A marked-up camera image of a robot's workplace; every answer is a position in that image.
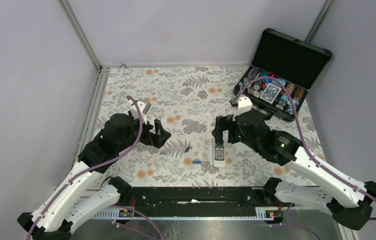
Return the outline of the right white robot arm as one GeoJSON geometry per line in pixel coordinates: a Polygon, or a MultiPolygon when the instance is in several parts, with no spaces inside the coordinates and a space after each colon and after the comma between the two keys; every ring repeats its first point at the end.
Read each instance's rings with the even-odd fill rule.
{"type": "Polygon", "coordinates": [[[376,200],[376,183],[362,182],[341,173],[306,149],[305,144],[288,132],[271,130],[259,112],[238,116],[218,116],[212,135],[218,145],[243,143],[266,161],[302,174],[316,187],[299,186],[271,177],[262,189],[264,203],[275,206],[290,203],[320,210],[352,230],[361,230],[370,221],[376,200]]]}

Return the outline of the white remote control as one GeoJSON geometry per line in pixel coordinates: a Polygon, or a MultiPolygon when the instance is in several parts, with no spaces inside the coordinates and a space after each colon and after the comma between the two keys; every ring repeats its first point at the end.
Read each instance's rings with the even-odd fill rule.
{"type": "Polygon", "coordinates": [[[212,153],[213,153],[213,165],[215,167],[224,167],[226,165],[225,142],[222,141],[221,144],[214,142],[212,153]]]}

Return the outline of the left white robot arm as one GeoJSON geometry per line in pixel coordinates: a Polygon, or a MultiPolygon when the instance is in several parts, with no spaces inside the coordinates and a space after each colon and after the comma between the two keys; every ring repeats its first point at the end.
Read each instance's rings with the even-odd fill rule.
{"type": "Polygon", "coordinates": [[[68,240],[87,220],[106,207],[117,203],[126,205],[130,190],[123,186],[106,185],[104,190],[77,203],[85,190],[107,169],[138,143],[161,148],[171,137],[161,121],[154,125],[140,122],[130,113],[111,116],[104,128],[87,143],[78,161],[48,200],[33,212],[22,213],[17,222],[27,231],[30,240],[68,240]]]}

